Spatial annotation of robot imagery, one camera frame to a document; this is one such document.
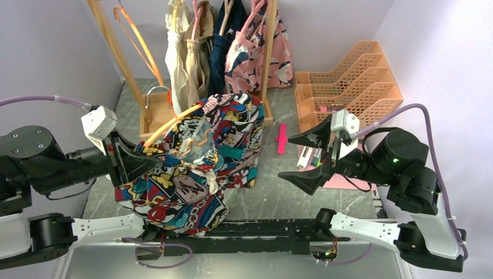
colorful comic print bag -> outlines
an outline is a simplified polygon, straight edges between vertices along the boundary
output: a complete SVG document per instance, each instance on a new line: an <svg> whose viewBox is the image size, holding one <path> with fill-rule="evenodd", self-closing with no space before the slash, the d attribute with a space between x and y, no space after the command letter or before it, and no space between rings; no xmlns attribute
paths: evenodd
<svg viewBox="0 0 493 279"><path fill-rule="evenodd" d="M115 188L115 200L150 224L203 234L224 220L226 188L251 188L257 176L264 111L249 94L214 95L181 119L161 143L136 151L163 161Z"/></svg>

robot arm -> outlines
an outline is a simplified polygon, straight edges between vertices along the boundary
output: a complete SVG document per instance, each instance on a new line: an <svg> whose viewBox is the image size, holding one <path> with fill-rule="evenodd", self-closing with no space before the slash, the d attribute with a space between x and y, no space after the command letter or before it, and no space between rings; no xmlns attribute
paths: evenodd
<svg viewBox="0 0 493 279"><path fill-rule="evenodd" d="M314 170L282 172L278 176L309 195L334 174L389 187L387 199L409 212L414 222L382 225L321 210L317 218L323 220L323 230L399 252L403 260L415 266L462 271L460 246L445 215L441 185L435 172L424 166L428 146L411 133L393 128L368 154L356 148L358 139L351 138L358 129L358 118L340 110L311 130L289 138L293 144L321 148L325 157ZM465 231L460 233L465 241Z"/></svg>
<svg viewBox="0 0 493 279"><path fill-rule="evenodd" d="M68 154L62 152L51 132L40 126L18 128L0 137L0 269L46 262L81 245L142 234L144 221L134 214L100 220L72 219L59 213L26 219L23 214L23 209L31 206L31 186L48 195L109 175L119 187L162 164L157 158L134 152L135 145L114 126L101 123L84 125L97 147Z"/></svg>

wooden pole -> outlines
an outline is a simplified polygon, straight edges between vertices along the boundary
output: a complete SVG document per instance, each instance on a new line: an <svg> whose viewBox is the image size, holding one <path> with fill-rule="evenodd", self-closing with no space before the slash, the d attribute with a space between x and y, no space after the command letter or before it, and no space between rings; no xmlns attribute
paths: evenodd
<svg viewBox="0 0 493 279"><path fill-rule="evenodd" d="M269 84L270 57L272 56L272 41L276 30L277 0L269 0L267 4L267 30L265 32L265 48L263 53L262 75L260 77L259 98L264 103L265 119L264 126L270 127L274 124L274 116L270 110L267 99L267 86Z"/></svg>
<svg viewBox="0 0 493 279"><path fill-rule="evenodd" d="M127 59L123 54L122 48L118 43L118 39L115 36L115 32L111 28L111 24L108 17L106 16L105 11L103 10L103 7L101 6L101 3L99 3L99 0L87 0L87 4L89 5L94 18L96 19L99 28L101 28L103 36L105 37L111 52L115 56L116 63L120 67L120 70L123 73L123 77L125 78L128 87L130 87L130 91L132 91L135 100L137 100L138 106L143 112L145 121L150 124L152 122L151 112L149 111L149 109L145 108L144 96L142 95L139 86L135 81L132 70L130 69L130 65L128 64Z"/></svg>
<svg viewBox="0 0 493 279"><path fill-rule="evenodd" d="M262 76L260 80L260 97L262 101L267 99L270 57L272 56L272 41L274 40L277 16L277 0L269 0L267 3L267 30L265 32L265 48L263 53Z"/></svg>

navy blue bag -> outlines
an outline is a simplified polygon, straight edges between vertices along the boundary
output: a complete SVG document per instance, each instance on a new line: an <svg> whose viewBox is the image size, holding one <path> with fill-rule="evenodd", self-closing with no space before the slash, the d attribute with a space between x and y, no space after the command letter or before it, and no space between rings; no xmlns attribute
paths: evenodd
<svg viewBox="0 0 493 279"><path fill-rule="evenodd" d="M247 12L241 0L234 0L224 29L224 34L219 35L219 30L224 19L224 2L219 10L217 22L214 27L214 47L210 54L210 79L209 96L224 93L224 70L226 68L226 55L233 43L237 31L241 31L247 20Z"/></svg>

bag handle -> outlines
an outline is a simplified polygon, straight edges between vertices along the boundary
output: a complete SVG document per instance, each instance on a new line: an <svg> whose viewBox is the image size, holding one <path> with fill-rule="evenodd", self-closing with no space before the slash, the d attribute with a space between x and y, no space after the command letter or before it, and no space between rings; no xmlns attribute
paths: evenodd
<svg viewBox="0 0 493 279"><path fill-rule="evenodd" d="M253 19L259 12L259 10L262 8L262 6L265 4L266 0L260 0L256 5L255 5L255 0L252 0L252 11L250 12L250 16L245 21L245 24L243 25L243 28L241 29L241 32L245 34L247 32L247 28L252 23Z"/></svg>

